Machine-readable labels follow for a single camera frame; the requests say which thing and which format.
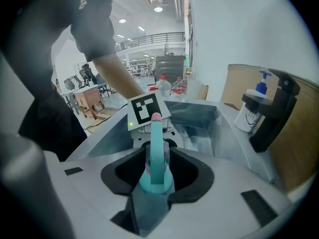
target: ceiling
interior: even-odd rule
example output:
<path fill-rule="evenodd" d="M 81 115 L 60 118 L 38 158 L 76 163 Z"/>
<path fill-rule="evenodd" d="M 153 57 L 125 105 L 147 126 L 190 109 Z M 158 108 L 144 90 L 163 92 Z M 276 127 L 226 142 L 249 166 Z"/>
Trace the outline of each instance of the ceiling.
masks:
<path fill-rule="evenodd" d="M 175 56 L 182 55 L 184 48 L 169 48 L 168 51 L 173 52 Z M 139 51 L 135 53 L 130 53 L 129 58 L 132 59 L 143 59 L 145 58 L 144 54 L 149 55 L 150 57 L 164 56 L 164 48 Z M 125 56 L 119 56 L 121 60 L 125 59 Z"/>
<path fill-rule="evenodd" d="M 161 6 L 156 0 L 153 4 L 148 4 L 146 0 L 113 0 L 111 21 L 114 26 L 114 39 L 117 43 L 133 39 L 148 34 L 153 34 L 151 29 L 160 24 L 177 24 L 176 13 L 173 0 L 164 0 L 162 12 L 155 12 L 154 8 Z M 125 23 L 119 23 L 120 19 L 125 19 Z"/>

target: white floor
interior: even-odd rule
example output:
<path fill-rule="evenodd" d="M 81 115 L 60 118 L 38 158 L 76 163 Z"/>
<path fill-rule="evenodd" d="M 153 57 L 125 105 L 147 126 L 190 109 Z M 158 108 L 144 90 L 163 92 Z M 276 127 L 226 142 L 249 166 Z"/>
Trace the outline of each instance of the white floor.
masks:
<path fill-rule="evenodd" d="M 136 78 L 135 80 L 138 83 L 138 85 L 144 90 L 144 92 L 148 91 L 148 87 L 147 87 L 148 84 L 154 84 L 154 78 Z M 102 94 L 102 101 L 105 107 L 120 109 L 123 105 L 127 103 L 127 99 L 121 96 L 119 93 L 111 94 L 109 92 L 109 95 L 110 97 L 108 97 L 107 93 Z M 78 110 L 78 112 L 79 112 L 79 115 L 77 115 L 75 112 L 74 114 L 78 118 L 83 128 L 86 128 L 92 125 L 92 123 L 94 122 L 93 118 L 90 118 L 90 117 L 85 118 L 80 110 Z"/>

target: pipe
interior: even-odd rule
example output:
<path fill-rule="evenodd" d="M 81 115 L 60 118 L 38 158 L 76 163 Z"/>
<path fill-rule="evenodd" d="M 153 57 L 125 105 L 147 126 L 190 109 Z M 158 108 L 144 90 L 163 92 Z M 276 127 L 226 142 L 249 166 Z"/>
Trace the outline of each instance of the pipe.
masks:
<path fill-rule="evenodd" d="M 182 22 L 182 17 L 181 17 L 181 0 L 177 0 L 177 5 L 178 5 L 179 22 Z"/>
<path fill-rule="evenodd" d="M 179 13 L 178 13 L 178 7 L 177 7 L 177 0 L 174 0 L 174 4 L 175 4 L 177 22 L 179 22 Z"/>

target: black t-shirt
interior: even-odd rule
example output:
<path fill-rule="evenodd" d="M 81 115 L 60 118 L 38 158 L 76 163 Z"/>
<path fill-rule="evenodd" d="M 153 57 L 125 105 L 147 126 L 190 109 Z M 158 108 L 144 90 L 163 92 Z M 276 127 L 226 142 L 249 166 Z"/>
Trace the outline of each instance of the black t-shirt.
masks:
<path fill-rule="evenodd" d="M 88 62 L 115 53 L 112 0 L 11 0 L 5 6 L 1 50 L 37 99 L 52 91 L 51 47 L 69 25 Z"/>

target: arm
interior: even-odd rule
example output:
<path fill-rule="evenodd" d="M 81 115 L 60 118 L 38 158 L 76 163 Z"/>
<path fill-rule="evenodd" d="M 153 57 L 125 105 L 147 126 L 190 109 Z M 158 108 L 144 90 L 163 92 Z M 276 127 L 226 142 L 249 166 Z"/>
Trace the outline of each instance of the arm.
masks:
<path fill-rule="evenodd" d="M 92 60 L 99 74 L 126 99 L 143 94 L 116 54 Z"/>

